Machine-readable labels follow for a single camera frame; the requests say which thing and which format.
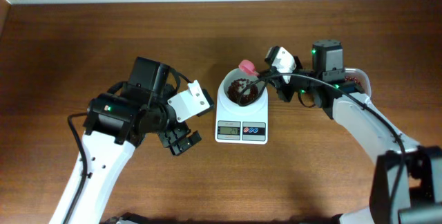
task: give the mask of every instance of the pink scoop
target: pink scoop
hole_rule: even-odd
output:
[[[238,67],[242,72],[246,73],[247,75],[259,75],[259,73],[256,72],[253,62],[250,62],[249,60],[242,60]]]

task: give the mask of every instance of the white container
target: white container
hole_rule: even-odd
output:
[[[355,77],[358,79],[368,97],[372,96],[372,86],[370,85],[368,75],[364,71],[359,68],[345,68],[345,76]]]

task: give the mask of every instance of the white plastic part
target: white plastic part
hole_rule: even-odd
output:
[[[92,176],[86,179],[69,223],[97,224],[100,222],[113,186],[135,150],[129,142],[120,145],[115,144],[114,141],[115,137],[96,131],[93,131],[90,136],[83,135],[82,142],[88,172],[92,173]],[[80,182],[83,169],[80,158],[79,154],[50,224],[63,223]]]
[[[375,110],[375,112],[393,127],[395,132],[400,135],[406,152],[417,150],[417,146],[420,145],[419,142],[408,137],[395,127],[380,111],[378,111],[378,109],[376,109],[367,94],[352,93],[351,96],[355,97],[362,103],[366,103],[369,108]],[[368,111],[362,110],[359,105],[345,95],[334,100],[333,119],[335,119],[338,124],[344,126],[353,135],[361,147],[364,148],[373,163],[376,163],[378,156],[385,154],[386,151],[401,152],[399,146],[394,142],[393,135],[388,128],[374,115]]]
[[[340,224],[374,224],[370,208],[366,207],[355,212],[343,214],[339,218]]]
[[[254,103],[249,106],[239,106],[235,102],[232,102],[227,97],[227,91],[231,83],[237,79],[246,79],[251,82],[256,80],[257,77],[253,75],[247,75],[239,68],[230,71],[221,82],[218,88],[218,98],[216,105],[216,124],[215,124],[215,140],[217,142],[237,143],[237,144],[266,144],[269,137],[269,99],[267,89],[264,88],[262,95]],[[258,83],[258,91],[261,91],[264,84]],[[239,122],[240,129],[243,128],[244,122],[256,122],[265,124],[265,139],[263,141],[243,140],[242,131],[240,132],[239,140],[226,140],[218,138],[218,123],[223,122]]]
[[[280,47],[278,53],[275,56],[275,59],[272,66],[276,67],[279,73],[291,73],[295,70],[296,64],[293,55],[289,53],[285,48]],[[283,75],[285,83],[290,82],[290,75]]]
[[[175,110],[178,122],[183,122],[210,107],[198,81],[188,83],[187,87],[189,89],[178,93],[167,101]]]
[[[372,85],[370,85],[368,75],[364,71],[359,68],[345,68],[345,76],[355,77],[358,79],[368,97],[372,96]]]

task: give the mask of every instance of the wooden table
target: wooden table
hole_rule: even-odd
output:
[[[0,223],[47,223],[77,148],[67,124],[126,80],[137,56],[178,69],[213,99],[242,59],[270,46],[311,67],[318,39],[344,46],[375,105],[425,146],[442,145],[442,0],[267,1],[13,6],[0,41]],[[320,109],[269,89],[269,142],[220,144],[215,111],[188,121],[203,137],[180,157],[149,135],[119,177],[102,220],[270,221],[333,216],[368,204],[374,165]],[[82,131],[82,120],[77,128]]]

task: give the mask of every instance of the pink spoon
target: pink spoon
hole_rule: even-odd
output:
[[[253,62],[250,62],[249,60],[242,60],[240,65],[238,66],[240,70],[247,75],[259,75],[258,72],[256,72],[255,65],[253,65]]]

